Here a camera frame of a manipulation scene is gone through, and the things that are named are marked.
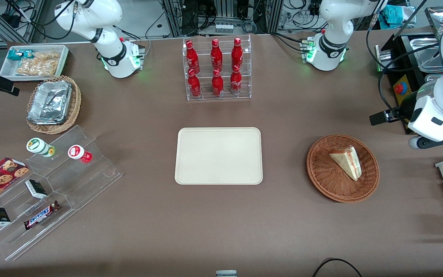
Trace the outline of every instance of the brown table surface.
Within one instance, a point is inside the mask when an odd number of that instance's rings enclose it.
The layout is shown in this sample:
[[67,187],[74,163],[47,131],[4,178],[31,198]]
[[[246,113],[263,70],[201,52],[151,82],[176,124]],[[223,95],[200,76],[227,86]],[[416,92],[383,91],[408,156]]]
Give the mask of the brown table surface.
[[[371,33],[383,45],[390,32]],[[399,123],[370,126],[385,109],[365,32],[350,40],[332,72],[303,65],[270,35],[252,35],[253,98],[186,100],[181,39],[156,40],[144,70],[115,79],[91,44],[69,44],[65,73],[83,100],[77,124],[124,176],[14,262],[0,276],[310,276],[339,257],[368,276],[443,275],[443,185],[434,163],[443,147],[413,150]],[[38,135],[25,118],[34,84],[0,93],[0,159],[30,157]],[[181,186],[174,181],[177,133],[184,127],[257,127],[264,180],[255,186]],[[380,165],[367,200],[323,196],[305,167],[311,144],[330,133],[362,140]],[[333,262],[321,276],[354,276]]]

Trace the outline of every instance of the aluminum foil container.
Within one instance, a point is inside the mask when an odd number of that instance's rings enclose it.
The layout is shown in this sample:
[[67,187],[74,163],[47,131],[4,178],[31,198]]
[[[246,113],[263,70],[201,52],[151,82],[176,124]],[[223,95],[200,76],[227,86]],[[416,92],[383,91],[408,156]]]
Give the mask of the aluminum foil container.
[[37,125],[61,125],[66,121],[73,85],[66,81],[46,82],[37,87],[28,121]]

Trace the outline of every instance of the emergency stop button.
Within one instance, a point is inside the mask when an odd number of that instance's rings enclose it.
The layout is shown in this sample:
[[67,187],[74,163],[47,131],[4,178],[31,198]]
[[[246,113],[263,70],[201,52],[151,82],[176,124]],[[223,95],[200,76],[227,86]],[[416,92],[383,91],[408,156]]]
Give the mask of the emergency stop button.
[[408,85],[406,82],[401,82],[394,86],[394,92],[399,95],[405,95],[406,91],[408,91]]

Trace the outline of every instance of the brown wicker basket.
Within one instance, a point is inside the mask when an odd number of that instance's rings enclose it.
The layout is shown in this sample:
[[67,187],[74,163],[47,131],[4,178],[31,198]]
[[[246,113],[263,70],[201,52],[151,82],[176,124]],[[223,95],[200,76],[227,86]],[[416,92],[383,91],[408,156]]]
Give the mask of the brown wicker basket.
[[[81,105],[81,92],[80,88],[76,85],[76,83],[73,81],[73,79],[67,77],[67,76],[59,76],[52,79],[45,80],[44,82],[57,82],[57,81],[66,81],[73,85],[73,92],[72,92],[72,98],[69,102],[69,110],[68,110],[68,116],[63,125],[37,125],[33,124],[30,121],[27,120],[27,124],[30,126],[30,128],[36,132],[39,133],[46,133],[48,135],[55,135],[57,133],[62,133],[66,131],[67,129],[71,128],[76,121],[76,118],[78,117],[78,114],[80,112],[80,105]],[[28,101],[27,105],[27,112],[30,112],[30,108],[32,107],[33,103],[33,97],[35,97],[35,92],[37,91],[37,88],[33,90],[32,95],[30,96],[30,100]]]
[[[362,176],[353,181],[329,156],[333,149],[353,145],[362,167]],[[317,140],[307,154],[307,172],[313,184],[325,196],[342,203],[359,202],[377,188],[380,177],[374,154],[360,140],[349,135],[327,135]]]

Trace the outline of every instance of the acrylic display stand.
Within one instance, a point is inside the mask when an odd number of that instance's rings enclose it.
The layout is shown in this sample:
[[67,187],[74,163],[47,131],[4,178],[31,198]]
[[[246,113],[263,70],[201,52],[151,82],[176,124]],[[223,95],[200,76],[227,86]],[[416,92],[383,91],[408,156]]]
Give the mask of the acrylic display stand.
[[[239,95],[233,95],[230,93],[230,75],[232,74],[232,49],[233,40],[239,37],[241,39],[241,46],[244,51],[243,63],[240,69],[242,75],[242,88]],[[216,37],[220,43],[220,49],[223,53],[223,70],[221,71],[221,77],[223,78],[223,87],[225,93],[223,97],[216,98],[213,96],[213,87],[211,85],[211,79],[213,78],[213,66],[211,65],[211,41],[203,41],[201,38],[190,37],[183,40],[182,58],[184,64],[184,77],[186,79],[186,92],[188,100],[230,100],[240,98],[251,98],[251,38],[248,35],[227,35],[223,37]],[[186,59],[186,41],[191,40],[199,57],[200,72],[197,74],[199,83],[201,85],[201,97],[194,98],[189,90],[188,85],[188,63]]]
[[[31,156],[27,162],[33,172],[11,184],[0,195],[0,207],[6,209],[11,220],[11,224],[0,226],[0,249],[5,260],[18,258],[122,176],[102,155],[94,140],[93,135],[76,125],[50,143],[56,148],[52,157]],[[88,164],[69,158],[67,151],[74,144],[92,153],[93,159]],[[25,186],[28,179],[39,181],[48,196],[42,200],[32,197]],[[25,230],[23,222],[55,200],[61,208]]]

